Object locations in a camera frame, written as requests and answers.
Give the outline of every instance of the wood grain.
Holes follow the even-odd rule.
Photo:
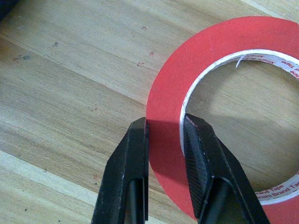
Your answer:
[[[151,84],[180,44],[239,16],[299,22],[294,8],[271,0],[20,1],[0,23],[0,150],[97,193],[106,161],[145,115]],[[298,83],[267,64],[234,66],[208,74],[187,110],[213,125],[255,189],[267,188],[299,169]],[[88,223],[91,204],[0,172],[1,223]],[[149,175],[149,214],[195,223]],[[31,193],[13,197],[22,184]],[[34,215],[24,212],[31,205]]]

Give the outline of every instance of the red tape roll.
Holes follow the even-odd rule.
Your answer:
[[[205,74],[231,61],[274,64],[299,80],[299,25],[263,16],[211,26],[182,44],[167,60],[149,93],[149,160],[166,194],[194,218],[180,145],[190,94]],[[281,185],[256,192],[272,224],[299,223],[299,172]]]

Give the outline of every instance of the masking tape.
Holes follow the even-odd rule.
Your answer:
[[[231,61],[262,61],[299,80],[299,25],[265,16],[236,18],[211,26],[183,43],[156,77],[147,102],[149,161],[174,203],[194,218],[183,155],[183,118],[198,82]],[[299,223],[299,172],[256,192],[272,224]]]

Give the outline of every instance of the wooden table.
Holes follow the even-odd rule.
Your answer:
[[[88,224],[106,161],[145,115],[171,53],[220,21],[299,22],[299,1],[21,0],[0,24],[0,223]],[[256,190],[299,170],[299,83],[258,62],[221,66],[187,107]],[[149,223],[195,223],[149,174]]]

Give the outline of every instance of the red tape edge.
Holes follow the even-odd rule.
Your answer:
[[[288,20],[250,16],[211,26],[183,43],[156,77],[147,102],[149,161],[171,200],[194,218],[179,138],[185,96],[195,79],[215,61],[232,53],[266,49],[299,59],[299,25]],[[299,196],[264,205],[272,224],[299,223]]]

